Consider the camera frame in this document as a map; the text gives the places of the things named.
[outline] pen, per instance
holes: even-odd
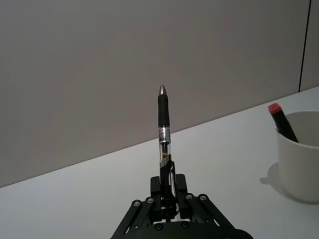
[[[268,110],[275,121],[278,132],[282,134],[284,137],[298,143],[297,137],[293,129],[291,128],[289,121],[287,120],[280,105],[274,103],[268,106]]]
[[[164,85],[160,86],[159,96],[159,167],[160,191],[163,195],[163,204],[168,208],[174,202],[172,160],[170,153],[170,128],[168,113],[168,97]]]

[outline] screw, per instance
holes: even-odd
[[[154,202],[154,199],[153,198],[149,198],[148,199],[148,203],[152,203],[152,202]]]
[[[141,203],[140,203],[138,200],[136,200],[136,201],[133,202],[133,206],[134,206],[134,207],[138,207],[140,204],[141,204]]]
[[[156,224],[155,230],[156,230],[156,231],[161,231],[161,230],[163,230],[163,225],[162,225],[162,224]]]
[[[184,229],[189,228],[188,222],[182,222],[180,225],[181,225],[181,227],[184,228]]]
[[[193,198],[193,196],[191,194],[186,195],[186,199],[192,199],[192,198]]]
[[[200,198],[202,201],[205,201],[205,200],[207,199],[207,197],[206,197],[205,195],[201,195],[199,198]]]

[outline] white cup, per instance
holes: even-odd
[[[292,197],[319,202],[319,111],[286,115],[299,143],[277,132],[280,180]]]

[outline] silver pen tip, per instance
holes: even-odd
[[[167,95],[164,85],[161,85],[159,88],[159,95]]]

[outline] table surface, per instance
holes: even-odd
[[[286,114],[319,110],[319,87],[276,102]],[[177,173],[186,175],[189,192],[206,193],[256,239],[317,238],[319,205],[298,202],[280,186],[268,105],[172,134]],[[154,139],[1,188],[0,238],[110,238],[131,201],[149,196],[150,177],[158,174]]]

